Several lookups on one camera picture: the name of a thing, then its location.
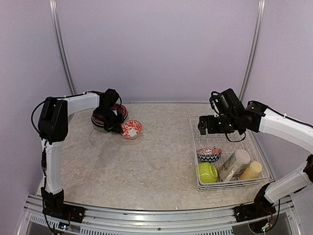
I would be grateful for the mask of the white red patterned bowl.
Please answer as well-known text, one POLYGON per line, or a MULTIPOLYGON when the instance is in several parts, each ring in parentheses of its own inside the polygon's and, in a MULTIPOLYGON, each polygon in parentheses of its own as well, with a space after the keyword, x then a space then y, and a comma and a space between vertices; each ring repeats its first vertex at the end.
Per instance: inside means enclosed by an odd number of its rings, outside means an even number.
POLYGON ((143 129, 142 124, 135 119, 125 121, 121 127, 123 131, 122 136, 130 140, 137 138, 143 129))

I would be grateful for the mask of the blue white zigzag bowl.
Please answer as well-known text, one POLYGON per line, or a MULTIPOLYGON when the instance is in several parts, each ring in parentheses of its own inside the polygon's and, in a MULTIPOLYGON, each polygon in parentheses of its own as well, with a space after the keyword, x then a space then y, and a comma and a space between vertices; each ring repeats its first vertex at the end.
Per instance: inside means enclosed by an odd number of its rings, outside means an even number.
POLYGON ((196 151, 196 154, 199 161, 212 164, 220 159, 222 150, 215 147, 201 148, 196 151))

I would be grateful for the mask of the lime green bowl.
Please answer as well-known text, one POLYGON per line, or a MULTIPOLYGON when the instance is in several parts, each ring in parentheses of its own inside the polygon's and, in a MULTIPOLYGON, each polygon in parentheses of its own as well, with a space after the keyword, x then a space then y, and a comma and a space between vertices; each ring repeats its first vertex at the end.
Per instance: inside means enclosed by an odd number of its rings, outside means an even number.
POLYGON ((202 184, 216 183, 218 172, 211 163, 199 163, 196 167, 197 178, 202 184))

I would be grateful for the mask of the white printed mug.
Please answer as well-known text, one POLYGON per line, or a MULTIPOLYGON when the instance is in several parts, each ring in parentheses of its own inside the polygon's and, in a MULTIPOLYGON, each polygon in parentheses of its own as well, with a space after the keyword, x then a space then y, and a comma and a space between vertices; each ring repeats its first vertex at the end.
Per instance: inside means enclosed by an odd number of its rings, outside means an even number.
POLYGON ((238 177, 250 163, 250 155, 243 149, 235 150, 219 170, 222 182, 229 182, 238 177))

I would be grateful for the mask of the yellow cup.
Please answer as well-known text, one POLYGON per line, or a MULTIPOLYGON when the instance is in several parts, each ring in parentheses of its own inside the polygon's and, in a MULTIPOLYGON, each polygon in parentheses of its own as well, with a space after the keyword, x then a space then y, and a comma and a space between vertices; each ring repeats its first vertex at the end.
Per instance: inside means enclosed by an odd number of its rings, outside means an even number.
POLYGON ((259 178, 262 172, 262 165, 257 162, 251 162, 239 176, 239 180, 252 180, 259 178))

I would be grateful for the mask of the dark red floral plate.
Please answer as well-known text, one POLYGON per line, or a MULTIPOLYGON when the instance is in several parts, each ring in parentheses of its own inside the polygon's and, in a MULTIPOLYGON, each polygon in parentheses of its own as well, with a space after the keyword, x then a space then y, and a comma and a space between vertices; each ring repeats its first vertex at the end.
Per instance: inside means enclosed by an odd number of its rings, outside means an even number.
POLYGON ((123 110, 124 106, 122 104, 115 103, 112 107, 112 110, 123 110))

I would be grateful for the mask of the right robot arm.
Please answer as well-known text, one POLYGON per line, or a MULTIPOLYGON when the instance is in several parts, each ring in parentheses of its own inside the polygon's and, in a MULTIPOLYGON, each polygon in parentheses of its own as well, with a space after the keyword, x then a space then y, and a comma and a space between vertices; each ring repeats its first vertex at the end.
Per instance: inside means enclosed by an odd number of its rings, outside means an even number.
MULTIPOLYGON (((246 130, 276 136, 293 143, 309 153, 313 152, 313 126, 284 115, 268 105, 250 101, 243 106, 229 88, 221 93, 213 91, 209 99, 214 115, 200 116, 201 135, 224 134, 246 130)), ((254 217, 261 217, 281 198, 296 193, 313 183, 313 156, 309 155, 297 169, 274 183, 263 186, 250 206, 254 217)))

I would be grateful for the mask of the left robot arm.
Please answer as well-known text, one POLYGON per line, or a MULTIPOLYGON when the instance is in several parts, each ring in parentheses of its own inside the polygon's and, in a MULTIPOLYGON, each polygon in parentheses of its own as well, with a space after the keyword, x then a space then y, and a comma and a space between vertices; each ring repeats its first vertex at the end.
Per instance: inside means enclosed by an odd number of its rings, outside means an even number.
POLYGON ((116 90, 107 89, 105 92, 89 91, 63 97, 50 96, 38 105, 42 110, 34 129, 39 134, 42 145, 44 185, 41 195, 45 214, 62 218, 69 213, 68 206, 64 203, 60 173, 61 152, 68 135, 69 117, 95 108, 105 119, 104 130, 121 134, 124 118, 114 109, 114 105, 121 101, 116 90))

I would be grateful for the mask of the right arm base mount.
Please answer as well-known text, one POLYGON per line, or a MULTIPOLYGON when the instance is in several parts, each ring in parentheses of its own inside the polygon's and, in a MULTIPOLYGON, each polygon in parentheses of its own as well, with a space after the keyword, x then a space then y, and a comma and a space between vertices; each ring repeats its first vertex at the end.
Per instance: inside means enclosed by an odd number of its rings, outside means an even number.
POLYGON ((241 204, 233 208, 236 222, 254 220, 261 217, 269 216, 276 213, 276 208, 272 205, 269 207, 256 206, 254 203, 241 204))

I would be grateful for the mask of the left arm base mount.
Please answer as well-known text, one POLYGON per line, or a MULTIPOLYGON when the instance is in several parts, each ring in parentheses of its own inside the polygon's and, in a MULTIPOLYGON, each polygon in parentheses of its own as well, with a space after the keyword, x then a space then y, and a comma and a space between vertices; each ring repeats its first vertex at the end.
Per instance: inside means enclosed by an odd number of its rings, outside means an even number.
POLYGON ((44 206, 45 215, 66 220, 69 222, 82 223, 85 215, 85 208, 75 205, 63 204, 60 207, 44 206))

